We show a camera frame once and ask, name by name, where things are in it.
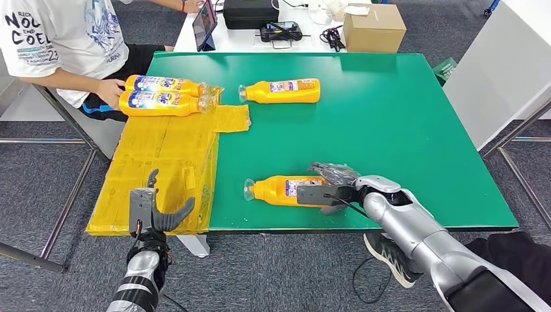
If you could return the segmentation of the person's right hand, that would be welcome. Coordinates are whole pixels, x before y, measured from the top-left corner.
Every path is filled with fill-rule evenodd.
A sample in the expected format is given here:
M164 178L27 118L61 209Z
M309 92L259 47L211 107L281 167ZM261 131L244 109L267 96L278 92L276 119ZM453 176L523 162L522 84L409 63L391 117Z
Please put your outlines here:
M95 94L112 109L120 111L119 100L125 90L125 81L120 79L104 79L97 83Z

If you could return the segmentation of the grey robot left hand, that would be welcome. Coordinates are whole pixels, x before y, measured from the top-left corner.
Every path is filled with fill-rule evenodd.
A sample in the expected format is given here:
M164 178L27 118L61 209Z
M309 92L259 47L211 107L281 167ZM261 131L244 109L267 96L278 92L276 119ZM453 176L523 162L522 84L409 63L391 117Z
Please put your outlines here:
M153 230L158 232L168 232L175 230L178 225L193 211L195 206L195 197L187 199L185 204L174 213L162 213L157 209L157 193L155 188L157 174L159 170L153 169L147 180L147 193L149 195L150 205L150 224Z

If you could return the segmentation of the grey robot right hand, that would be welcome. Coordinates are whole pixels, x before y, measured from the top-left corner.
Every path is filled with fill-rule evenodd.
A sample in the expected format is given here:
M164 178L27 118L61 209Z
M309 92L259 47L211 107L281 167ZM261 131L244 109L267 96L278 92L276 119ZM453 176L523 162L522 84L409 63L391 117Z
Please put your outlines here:
M322 176L330 186L330 190L323 191L322 194L318 191L329 203L320 208L323 215L334 215L349 207L360 215L366 216L365 212L352 204L358 198L353 182L360 177L353 168L346 164L312 162L307 170Z

